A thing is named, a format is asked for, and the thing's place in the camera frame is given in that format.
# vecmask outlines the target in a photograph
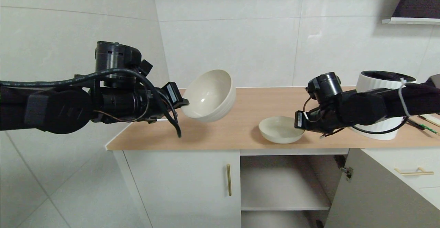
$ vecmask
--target ceramic bowl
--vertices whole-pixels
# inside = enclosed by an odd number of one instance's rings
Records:
[[[183,106],[183,113],[204,123],[211,123],[225,117],[235,103],[236,91],[228,72],[211,70],[199,76],[185,90],[183,98],[189,106]]]
[[[261,135],[268,141],[277,144],[289,144],[299,140],[304,130],[295,128],[295,118],[273,116],[260,122],[258,128]]]

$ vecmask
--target cabinet door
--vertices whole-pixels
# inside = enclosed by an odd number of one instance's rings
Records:
[[[326,228],[438,228],[440,210],[360,149],[350,149]]]
[[[440,147],[434,148],[369,148],[363,149],[402,181],[414,187],[440,187]],[[434,175],[404,176],[402,172],[416,172],[418,167],[433,171]]]
[[[240,228],[240,151],[124,153],[153,228]]]

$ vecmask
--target drawer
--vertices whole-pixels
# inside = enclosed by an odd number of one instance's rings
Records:
[[[363,151],[412,187],[440,187],[440,147],[371,148]],[[395,170],[401,173],[420,173],[419,167],[434,174],[402,175]]]

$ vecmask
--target black cable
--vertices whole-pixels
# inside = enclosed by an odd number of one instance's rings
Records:
[[[164,101],[168,104],[169,108],[171,109],[171,112],[173,112],[174,120],[176,120],[176,122],[178,122],[178,120],[177,120],[177,112],[174,109],[173,104],[171,103],[169,98],[165,94],[163,94],[162,92],[158,92],[158,93],[159,93],[159,95],[161,95],[165,99]]]
[[[171,117],[170,114],[168,114],[168,110],[165,107],[164,103],[162,103],[161,98],[159,97],[159,94],[157,93],[156,88],[153,84],[142,74],[127,69],[127,68],[110,68],[107,70],[102,70],[94,73],[90,73],[88,75],[79,76],[76,78],[71,78],[68,80],[62,80],[62,81],[38,81],[38,82],[18,82],[18,81],[0,81],[0,86],[9,86],[9,87],[29,87],[29,88],[36,88],[36,87],[58,87],[58,86],[69,86],[71,84],[78,84],[90,79],[95,79],[97,77],[111,75],[112,73],[127,73],[129,75],[133,75],[136,78],[138,78],[142,84],[151,90],[151,94],[153,95],[154,100],[156,101],[157,105],[161,109],[162,113],[164,113],[167,120],[176,128],[177,136],[180,138],[182,137],[182,131],[179,127],[179,124]]]
[[[344,130],[344,128],[340,128],[340,129],[338,129],[338,130],[336,130],[336,131],[334,131],[334,132],[331,132],[330,134],[325,134],[324,137],[327,137],[327,136],[330,136],[330,135],[336,134],[336,133],[338,133],[338,132],[340,132],[340,131],[342,131],[342,130]]]
[[[146,88],[146,86],[145,86],[145,85],[142,85],[142,86],[143,86],[143,88],[145,89],[145,93],[148,93],[148,89]],[[134,122],[137,122],[137,121],[141,120],[141,118],[142,118],[143,116],[145,116],[145,114],[146,114],[146,112],[148,111],[148,108],[149,108],[149,107],[150,107],[150,100],[149,100],[148,97],[147,97],[147,98],[146,98],[146,106],[145,106],[145,109],[144,109],[142,115],[140,115],[139,117],[134,118],[134,119],[132,119],[132,120],[122,120],[122,119],[120,119],[120,118],[118,118],[118,117],[115,117],[115,116],[113,116],[113,115],[111,115],[111,114],[109,114],[109,113],[103,112],[103,111],[94,111],[94,112],[98,112],[98,113],[105,114],[106,116],[109,116],[109,117],[111,117],[111,118],[113,118],[113,119],[115,119],[115,120],[117,120],[117,121],[119,121],[119,122],[122,122],[122,123],[134,123]],[[143,119],[143,120],[144,120],[144,121],[155,121],[156,119]]]
[[[404,119],[402,120],[402,123],[400,123],[399,125],[397,125],[395,128],[389,129],[389,130],[387,130],[387,131],[381,131],[381,132],[366,131],[366,130],[363,130],[363,129],[361,129],[361,128],[357,128],[357,127],[355,127],[355,126],[352,126],[352,128],[354,128],[354,129],[356,129],[356,130],[358,130],[358,131],[361,131],[361,132],[367,133],[367,134],[388,134],[388,133],[391,133],[391,132],[396,131],[396,130],[398,130],[399,128],[401,128],[403,125],[405,125],[405,123],[408,121],[408,119],[409,119],[409,117],[406,116],[406,117],[404,117]]]
[[[305,106],[306,106],[306,104],[309,102],[311,100],[311,97],[309,97],[306,101],[305,101],[305,103],[304,103],[304,106],[303,106],[303,113],[305,114]],[[314,120],[314,121],[310,121],[309,119],[308,119],[308,117],[306,117],[306,119],[307,119],[307,121],[309,121],[310,123],[316,123],[317,121],[319,121],[319,120],[321,120],[321,118],[324,116],[324,114],[321,114],[321,116],[320,117],[318,117],[318,119],[317,120]]]

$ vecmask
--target cabinet hinge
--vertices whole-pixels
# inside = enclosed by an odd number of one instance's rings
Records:
[[[347,159],[343,155],[335,155],[335,156],[333,156],[333,158],[336,161],[336,164],[338,165],[339,170],[341,170],[341,172],[345,174],[345,179],[350,182],[352,179],[354,170],[352,167],[347,168],[345,166]]]

